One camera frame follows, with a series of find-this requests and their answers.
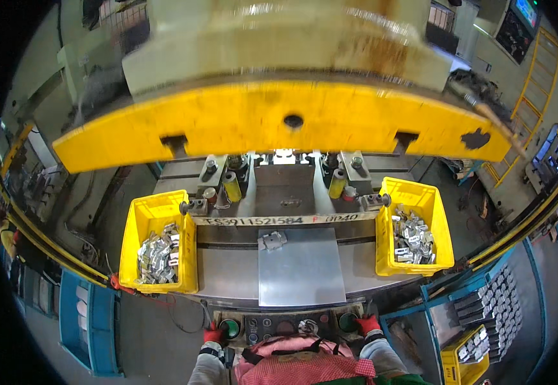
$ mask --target gray sleeve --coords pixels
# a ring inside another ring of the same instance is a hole
[[[377,333],[382,334],[382,331],[380,329],[371,330],[366,337]],[[367,358],[373,361],[375,374],[378,376],[392,378],[408,374],[405,365],[401,362],[401,358],[392,350],[386,338],[376,339],[365,345],[360,350],[360,358]]]
[[[210,347],[220,351],[221,345],[207,342],[202,349]],[[224,385],[230,383],[230,371],[225,368],[220,359],[211,354],[200,354],[193,368],[188,385]]]

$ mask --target gloved hand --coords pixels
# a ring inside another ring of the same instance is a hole
[[[355,319],[359,326],[359,333],[366,336],[371,330],[381,329],[379,327],[378,319],[374,315],[366,315],[362,319]]]
[[[214,343],[221,343],[223,336],[223,330],[217,329],[215,322],[211,322],[211,328],[204,330],[204,342],[214,342]]]

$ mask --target yellow crate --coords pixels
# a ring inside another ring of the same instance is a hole
[[[380,193],[388,193],[392,203],[390,207],[380,210],[375,221],[375,272],[378,275],[422,274],[429,277],[438,270],[453,267],[455,257],[452,252],[450,230],[438,189],[416,182],[385,177]],[[391,216],[395,214],[399,203],[403,203],[407,213],[410,210],[418,213],[429,226],[434,238],[433,252],[436,254],[434,264],[414,265],[395,261]]]
[[[474,337],[482,328],[484,328],[484,325],[466,332],[457,343],[447,346],[441,351],[440,356],[446,385],[472,385],[489,368],[489,353],[486,353],[483,360],[477,364],[460,364],[457,355],[461,345],[466,343],[469,338]]]
[[[191,216],[183,217],[179,211],[181,202],[189,202],[185,190],[143,196],[131,201],[123,244],[121,247],[121,268],[119,282],[122,286],[137,289],[143,293],[196,293],[198,291],[198,257],[196,255],[196,224]],[[176,222],[179,225],[179,281],[156,285],[138,284],[138,249],[151,231],[161,234],[163,227]]]

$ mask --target yellow ladder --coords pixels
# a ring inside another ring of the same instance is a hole
[[[558,74],[558,40],[543,27],[538,28],[532,63],[525,85],[514,105],[511,115],[514,132],[519,135],[523,148],[527,149],[538,127],[542,123],[546,108],[555,89]],[[501,162],[484,163],[484,168],[495,179],[498,187],[510,170],[519,161],[519,155],[512,148]]]

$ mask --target green push button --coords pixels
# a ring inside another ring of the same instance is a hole
[[[219,324],[219,328],[225,331],[226,336],[228,339],[236,338],[238,333],[240,332],[240,325],[235,320],[223,320]]]
[[[345,313],[339,317],[339,328],[346,333],[353,333],[358,330],[358,323],[355,321],[358,316],[354,313]]]

